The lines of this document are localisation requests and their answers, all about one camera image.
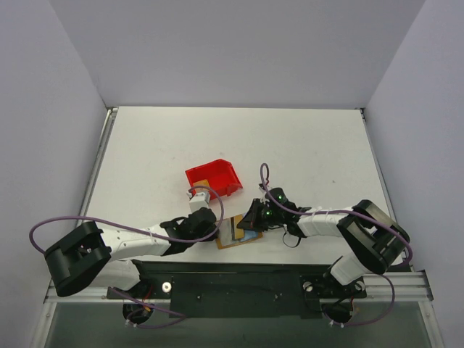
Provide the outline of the orange credit card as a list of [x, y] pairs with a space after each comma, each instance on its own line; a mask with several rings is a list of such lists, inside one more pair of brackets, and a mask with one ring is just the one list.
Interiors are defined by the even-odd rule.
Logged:
[[240, 241], [244, 238], [244, 229], [239, 227], [243, 215], [236, 215], [231, 218], [231, 237], [233, 241]]
[[194, 187], [198, 189], [208, 189], [210, 187], [209, 181], [206, 179], [194, 182]]

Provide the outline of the red plastic bin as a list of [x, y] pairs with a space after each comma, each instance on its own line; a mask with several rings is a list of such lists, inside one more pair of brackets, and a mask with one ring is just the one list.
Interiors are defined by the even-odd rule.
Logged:
[[196, 166], [185, 171], [191, 187], [194, 182], [206, 179], [210, 188], [219, 196], [230, 196], [239, 189], [243, 189], [241, 181], [231, 162], [225, 159], [216, 159], [207, 164]]

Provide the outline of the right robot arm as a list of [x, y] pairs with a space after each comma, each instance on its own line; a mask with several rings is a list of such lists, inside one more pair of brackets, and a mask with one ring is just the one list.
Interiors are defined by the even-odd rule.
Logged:
[[341, 210], [322, 210], [296, 206], [282, 188], [263, 193], [252, 201], [239, 228], [255, 232], [284, 228], [299, 239], [330, 236], [346, 241], [351, 252], [336, 260], [323, 280], [333, 297], [341, 296], [366, 273], [384, 274], [404, 250], [411, 250], [407, 232], [370, 200]]

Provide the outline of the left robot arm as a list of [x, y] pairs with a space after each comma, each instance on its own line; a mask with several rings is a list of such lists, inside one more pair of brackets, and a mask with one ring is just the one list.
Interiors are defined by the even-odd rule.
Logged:
[[122, 269], [132, 273], [123, 289], [139, 299], [147, 294], [149, 280], [134, 273], [133, 258], [180, 254], [195, 243], [214, 240], [221, 224], [206, 207], [141, 230], [89, 218], [52, 244], [44, 258], [59, 297], [77, 294], [91, 285], [106, 264], [122, 261]]

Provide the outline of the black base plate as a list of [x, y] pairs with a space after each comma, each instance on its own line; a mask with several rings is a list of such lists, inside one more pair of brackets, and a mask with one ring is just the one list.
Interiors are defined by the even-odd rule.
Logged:
[[127, 294], [167, 300], [187, 318], [319, 318], [367, 294], [363, 278], [342, 286], [328, 265], [134, 261], [136, 284]]

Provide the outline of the aluminium frame rail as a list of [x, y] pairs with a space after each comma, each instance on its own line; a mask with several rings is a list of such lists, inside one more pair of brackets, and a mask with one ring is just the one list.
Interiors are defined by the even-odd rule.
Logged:
[[[434, 299], [427, 275], [421, 272], [386, 273], [385, 276], [392, 282], [395, 291], [395, 302], [426, 302]], [[390, 302], [392, 297], [391, 286], [379, 275], [365, 275], [366, 297], [358, 298], [360, 302]], [[59, 297], [56, 289], [50, 286], [46, 292], [44, 304], [57, 303], [117, 303], [128, 302], [128, 300], [114, 295], [107, 296], [104, 287], [90, 287], [69, 297]]]

